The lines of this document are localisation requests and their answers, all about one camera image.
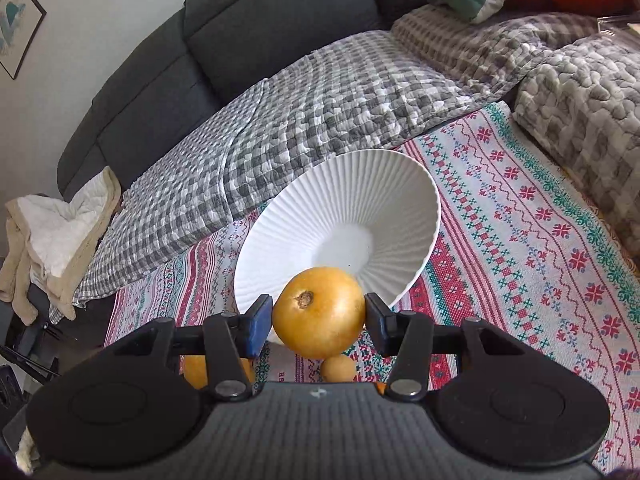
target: framed artwork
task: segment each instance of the framed artwork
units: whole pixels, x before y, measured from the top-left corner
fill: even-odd
[[[12,79],[45,14],[37,0],[0,0],[0,64]]]

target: fruit stem scar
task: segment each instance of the fruit stem scar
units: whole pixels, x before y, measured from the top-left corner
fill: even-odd
[[[300,294],[296,300],[298,300],[298,306],[300,308],[307,308],[314,300],[314,294],[310,290],[306,290]]]

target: sofa backrest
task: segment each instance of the sofa backrest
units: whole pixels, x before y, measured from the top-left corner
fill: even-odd
[[[94,98],[60,157],[60,193],[70,200],[107,164],[127,189],[260,79],[333,41],[388,27],[425,2],[186,0]]]

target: white bowl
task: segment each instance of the white bowl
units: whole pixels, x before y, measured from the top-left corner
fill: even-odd
[[[236,267],[238,311],[260,294],[276,301],[311,267],[339,267],[392,306],[418,279],[439,228],[438,190],[412,158],[361,150],[326,160],[289,184],[249,231]],[[273,329],[268,339],[282,344]]]

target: wall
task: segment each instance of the wall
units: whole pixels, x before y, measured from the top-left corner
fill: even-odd
[[[0,204],[59,197],[58,159],[91,99],[184,0],[38,0],[47,11],[17,79],[0,70]],[[4,207],[0,255],[6,254]]]

